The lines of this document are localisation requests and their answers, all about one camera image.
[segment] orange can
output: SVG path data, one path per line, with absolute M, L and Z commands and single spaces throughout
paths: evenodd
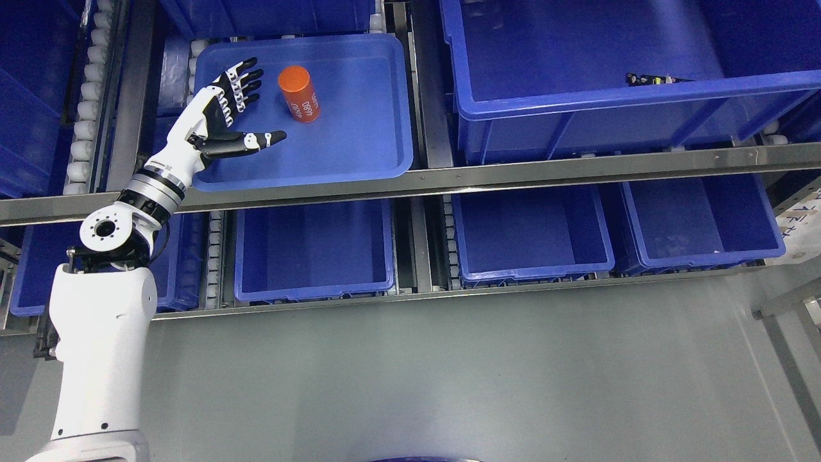
M 280 72 L 278 80 L 294 119 L 308 123 L 319 117 L 319 101 L 307 69 L 302 66 L 286 67 Z

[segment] small electronic component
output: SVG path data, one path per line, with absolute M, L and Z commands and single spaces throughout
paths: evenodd
M 680 82 L 692 82 L 689 79 L 680 79 L 678 77 L 670 77 L 670 76 L 650 76 L 647 74 L 633 74 L 627 73 L 626 77 L 627 85 L 629 86 L 645 86 L 645 85 L 663 85 L 666 83 L 680 83 Z

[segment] blue storage crate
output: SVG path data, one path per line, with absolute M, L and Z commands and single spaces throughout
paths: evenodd
M 0 194 L 48 191 L 79 22 L 60 0 L 0 6 Z
M 744 140 L 821 88 L 815 0 L 441 0 L 467 164 Z M 628 72 L 695 80 L 628 87 Z
M 157 116 L 178 116 L 186 108 L 188 96 L 188 59 L 190 41 L 172 30 L 163 47 L 163 71 L 160 74 Z
M 187 310 L 200 300 L 201 264 L 204 252 L 202 214 L 174 215 L 165 250 L 151 265 L 157 284 L 158 308 Z M 11 291 L 11 314 L 43 314 L 51 295 L 54 271 L 68 262 L 66 249 L 80 245 L 79 223 L 27 226 L 20 265 Z M 161 231 L 157 250 L 165 239 Z
M 389 201 L 240 210 L 234 292 L 244 302 L 378 294 L 393 287 Z
M 200 304 L 205 254 L 205 221 L 208 214 L 174 215 L 171 236 L 163 253 L 151 264 L 157 283 L 157 309 L 185 311 Z M 157 238 L 162 245 L 163 236 Z
M 790 142 L 821 141 L 821 92 L 816 92 L 784 116 L 778 131 Z
M 478 192 L 452 203 L 465 285 L 576 279 L 613 268 L 595 187 Z
M 368 30 L 374 0 L 161 0 L 187 39 Z
M 602 186 L 624 275 L 728 268 L 785 252 L 758 175 Z

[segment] gray floor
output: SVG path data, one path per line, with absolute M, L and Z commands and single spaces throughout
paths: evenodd
M 155 322 L 143 429 L 155 462 L 821 460 L 749 314 L 819 269 Z M 51 430 L 30 346 L 0 340 L 4 461 Z

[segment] robotic arm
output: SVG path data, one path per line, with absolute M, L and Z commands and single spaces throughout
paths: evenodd
M 29 462 L 147 462 L 140 431 L 140 382 L 157 288 L 148 269 L 157 232 L 185 198 L 194 175 L 214 159 L 253 154 L 285 132 L 230 132 L 259 99 L 263 71 L 250 58 L 197 92 L 167 144 L 131 178 L 117 200 L 80 226 L 82 247 L 54 276 L 48 315 L 59 335 L 49 351 L 64 363 L 51 441 Z M 111 272 L 100 272 L 113 268 Z

